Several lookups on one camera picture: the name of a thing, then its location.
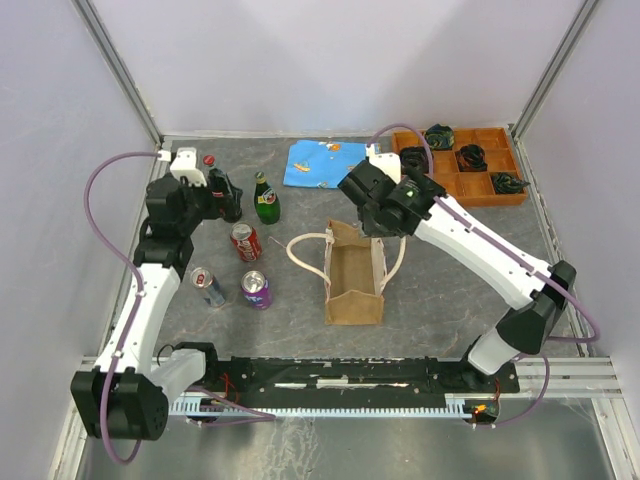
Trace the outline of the cola glass bottle red cap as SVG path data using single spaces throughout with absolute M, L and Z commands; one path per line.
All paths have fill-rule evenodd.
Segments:
M 213 219 L 221 218 L 227 223 L 239 221 L 243 213 L 241 207 L 243 190 L 236 187 L 229 176 L 215 166 L 213 155 L 204 155 L 203 164 L 208 168 L 208 187 L 212 195 Z

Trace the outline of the red cola can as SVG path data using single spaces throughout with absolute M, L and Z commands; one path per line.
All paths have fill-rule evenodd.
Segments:
M 263 253 L 257 232 L 246 222 L 238 222 L 231 228 L 230 238 L 241 260 L 253 262 Z

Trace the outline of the green glass bottle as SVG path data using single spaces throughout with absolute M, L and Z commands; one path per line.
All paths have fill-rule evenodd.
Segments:
M 280 220 L 281 206 L 275 190 L 268 183 L 262 171 L 255 173 L 254 207 L 259 220 L 272 225 Z

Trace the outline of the brown canvas tote bag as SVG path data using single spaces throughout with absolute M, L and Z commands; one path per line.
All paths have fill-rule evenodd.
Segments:
M 324 241 L 324 264 L 320 269 L 293 252 L 294 246 L 310 239 Z M 286 254 L 298 267 L 323 280 L 326 324 L 377 326 L 383 323 L 385 288 L 402 266 L 406 247 L 407 239 L 402 238 L 396 261 L 388 267 L 382 239 L 366 237 L 355 227 L 330 219 L 323 233 L 306 233 L 291 239 Z

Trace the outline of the purple soda can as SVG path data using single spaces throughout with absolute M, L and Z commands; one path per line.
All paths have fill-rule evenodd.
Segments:
M 269 281 L 260 271 L 252 270 L 245 273 L 241 279 L 241 290 L 245 299 L 255 309 L 264 310 L 272 304 Z

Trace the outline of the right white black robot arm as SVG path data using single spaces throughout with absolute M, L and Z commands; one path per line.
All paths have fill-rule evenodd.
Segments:
M 460 364 L 463 386 L 481 391 L 507 362 L 540 352 L 567 307 L 574 267 L 565 261 L 551 265 L 517 249 L 418 170 L 392 174 L 363 160 L 338 188 L 356 206 L 365 235 L 415 236 L 434 245 L 487 282 L 508 305 Z

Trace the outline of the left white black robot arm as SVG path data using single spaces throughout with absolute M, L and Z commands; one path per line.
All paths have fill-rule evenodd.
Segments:
M 194 251 L 191 235 L 205 220 L 241 217 L 241 189 L 217 168 L 202 186 L 172 174 L 146 189 L 147 216 L 127 265 L 132 281 L 111 339 L 89 371 L 78 371 L 71 393 L 89 436 L 135 442 L 158 439 L 170 406 L 192 385 L 209 390 L 221 378 L 213 344 L 188 342 L 162 365 L 153 352 L 167 308 Z

